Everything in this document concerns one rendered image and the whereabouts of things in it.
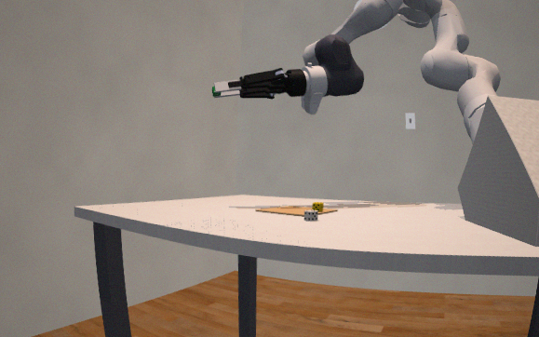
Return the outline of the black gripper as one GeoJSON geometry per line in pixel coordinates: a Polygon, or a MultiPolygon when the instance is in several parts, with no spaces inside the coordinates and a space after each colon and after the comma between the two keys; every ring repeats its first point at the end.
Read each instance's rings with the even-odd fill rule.
{"type": "Polygon", "coordinates": [[[306,78],[301,69],[287,70],[284,73],[282,68],[278,68],[273,71],[247,74],[239,79],[214,82],[215,93],[221,92],[221,96],[214,98],[240,95],[240,98],[273,99],[274,95],[281,94],[282,90],[291,97],[303,96],[306,91],[306,78]]]}

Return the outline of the orange mat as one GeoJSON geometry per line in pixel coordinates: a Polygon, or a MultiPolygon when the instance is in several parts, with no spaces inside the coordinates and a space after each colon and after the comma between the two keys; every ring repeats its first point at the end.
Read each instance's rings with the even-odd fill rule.
{"type": "MultiPolygon", "coordinates": [[[[255,209],[255,211],[303,217],[305,210],[312,209],[312,208],[305,208],[305,207],[298,208],[298,209],[296,208],[297,207],[294,207],[294,206],[288,206],[288,207],[270,208],[270,209],[255,209]]],[[[318,215],[331,213],[335,211],[338,211],[338,210],[337,209],[324,209],[323,211],[320,211],[318,215]]]]}

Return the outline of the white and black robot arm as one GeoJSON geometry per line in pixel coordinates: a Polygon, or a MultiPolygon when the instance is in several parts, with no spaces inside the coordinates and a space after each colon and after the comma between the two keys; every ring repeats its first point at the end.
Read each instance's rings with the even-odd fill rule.
{"type": "Polygon", "coordinates": [[[305,48],[302,107],[315,115],[322,97],[358,93],[364,74],[349,44],[385,26],[397,14],[416,28],[432,21],[436,46],[422,58],[422,76],[427,84],[458,92],[457,104],[473,144],[487,97],[497,96],[501,77],[495,64],[462,54],[469,37],[461,13],[450,0],[362,0],[338,29],[305,48]]]}

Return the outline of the grey die with black pips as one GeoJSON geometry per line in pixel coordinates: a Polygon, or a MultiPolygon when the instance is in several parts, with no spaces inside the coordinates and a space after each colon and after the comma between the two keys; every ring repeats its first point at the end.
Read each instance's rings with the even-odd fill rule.
{"type": "Polygon", "coordinates": [[[305,221],[309,221],[309,222],[314,222],[314,221],[317,221],[317,215],[318,215],[318,211],[317,210],[305,210],[304,211],[304,220],[305,221]]]}

